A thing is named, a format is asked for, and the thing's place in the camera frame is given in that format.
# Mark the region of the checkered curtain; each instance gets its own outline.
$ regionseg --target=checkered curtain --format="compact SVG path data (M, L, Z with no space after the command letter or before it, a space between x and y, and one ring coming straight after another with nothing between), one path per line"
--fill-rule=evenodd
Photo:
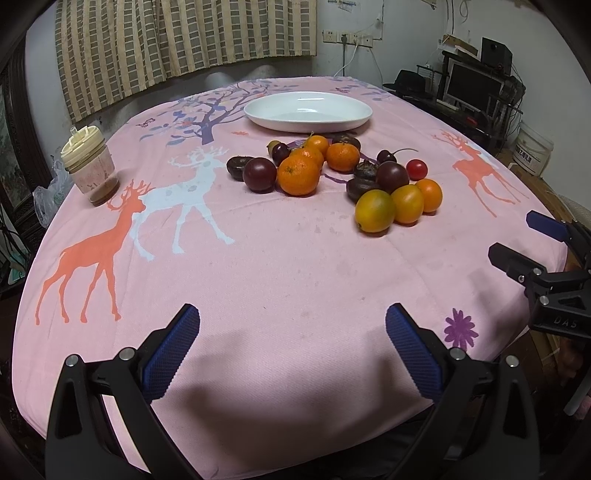
M316 0L59 0L56 50L77 122L170 77L316 55Z

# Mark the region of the tangerine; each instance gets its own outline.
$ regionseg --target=tangerine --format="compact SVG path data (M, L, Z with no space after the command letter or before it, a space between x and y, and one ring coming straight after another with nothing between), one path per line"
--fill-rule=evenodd
M290 155L277 169L277 182L289 195L308 195L316 189L319 180L317 164L303 155Z
M313 160L314 163L316 165L318 165L318 168L322 168L322 165L324 165L324 157L323 157L322 153L320 152L320 150L318 150L315 147L294 148L291 151L290 155L302 155L304 157L307 157L307 158Z
M326 163L333 170L350 172L359 163L359 150L348 143L333 143L326 150Z
M329 146L329 141L326 139L326 137L323 137L322 135L312 135L308 137L304 142L304 147L317 148L318 151L322 153L323 157L326 156L326 151L329 149Z
M443 192L435 180L422 179L415 184L423 194L425 199L425 213L432 213L437 210L443 201Z

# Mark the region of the pink tablecloth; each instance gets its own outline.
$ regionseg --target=pink tablecloth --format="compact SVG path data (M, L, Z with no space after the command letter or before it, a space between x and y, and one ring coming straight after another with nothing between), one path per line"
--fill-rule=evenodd
M249 100L287 90L371 105L372 119L357 132L362 151L375 158L383 148L418 150L397 157L428 164L444 192L437 214L374 238L355 228L338 182L349 176L326 166L332 179L323 176L307 198L259 195L233 181L225 169L231 156L264 155L273 138L301 138L259 128L242 113ZM18 407L44 434L68 354L111 358L192 303L201 333L152 405L205 478L294 465L406 420L428 402L386 336L387 307L399 301L447 345L491 359L524 328L527 305L522 288L489 265L489 246L504 243L549 270L566 258L562 244L528 229L525 214L546 210L498 161L350 78L245 81L165 103L132 118L109 149L121 192L132 180L136 190L112 210L92 207L74 188L47 231L18 312ZM141 181L152 190L137 190ZM117 195L113 207L120 202ZM92 288L95 264L101 276ZM63 311L60 285L67 285ZM114 424L141 466L120 419Z

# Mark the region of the plastic bag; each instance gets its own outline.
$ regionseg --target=plastic bag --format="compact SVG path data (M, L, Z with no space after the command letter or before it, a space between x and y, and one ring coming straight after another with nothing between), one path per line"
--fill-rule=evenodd
M49 226L66 195L74 186L74 181L59 158L53 162L53 171L55 176L49 186L46 189L37 187L33 192L35 213L43 228Z

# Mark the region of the power outlet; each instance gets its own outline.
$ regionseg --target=power outlet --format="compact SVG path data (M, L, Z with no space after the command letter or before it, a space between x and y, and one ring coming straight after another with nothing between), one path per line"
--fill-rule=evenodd
M348 45L359 45L361 43L361 35L357 33L347 32L347 44Z
M374 36L373 35L362 35L360 45L362 47L373 48L374 47Z
M322 41L324 43L338 43L339 40L337 39L337 32L334 30L323 30Z

